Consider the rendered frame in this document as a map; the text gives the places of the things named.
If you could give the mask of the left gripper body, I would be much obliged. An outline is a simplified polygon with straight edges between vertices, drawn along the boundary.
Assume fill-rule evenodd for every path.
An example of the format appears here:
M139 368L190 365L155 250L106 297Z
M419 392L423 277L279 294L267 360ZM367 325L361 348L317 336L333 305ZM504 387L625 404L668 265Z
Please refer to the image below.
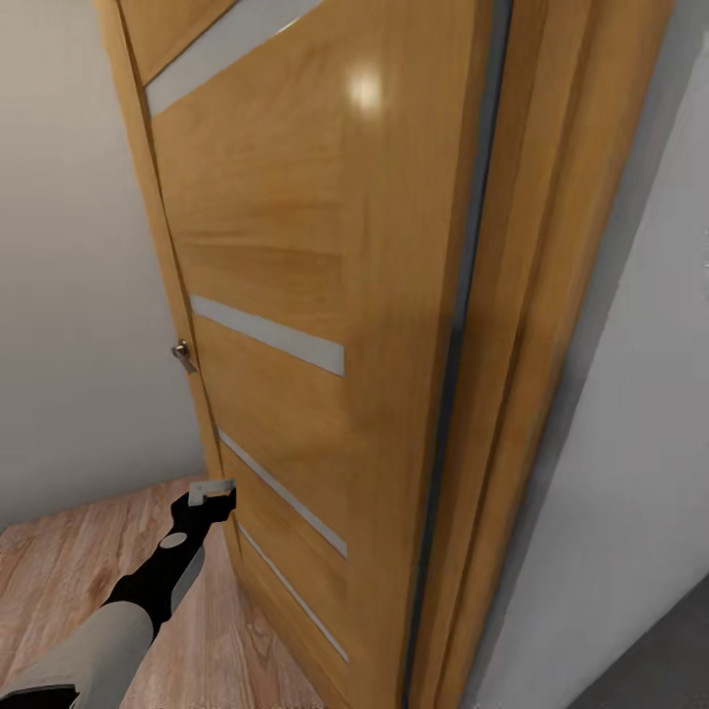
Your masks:
M207 530L210 530L212 523L219 523L228 519L228 494L213 494L208 496L208 500L203 505L188 505L187 497L180 498L170 506L172 510L173 524L178 525L188 517L199 517L205 521Z

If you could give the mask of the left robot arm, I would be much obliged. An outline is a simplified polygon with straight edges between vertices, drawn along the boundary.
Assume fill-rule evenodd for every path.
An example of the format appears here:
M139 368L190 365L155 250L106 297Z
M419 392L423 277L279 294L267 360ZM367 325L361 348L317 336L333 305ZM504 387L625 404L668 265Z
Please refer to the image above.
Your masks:
M132 576L39 663L0 691L0 709L119 709L161 624L200 574L212 523L236 507L236 481L191 483L170 506L173 524ZM209 496L208 496L209 495Z

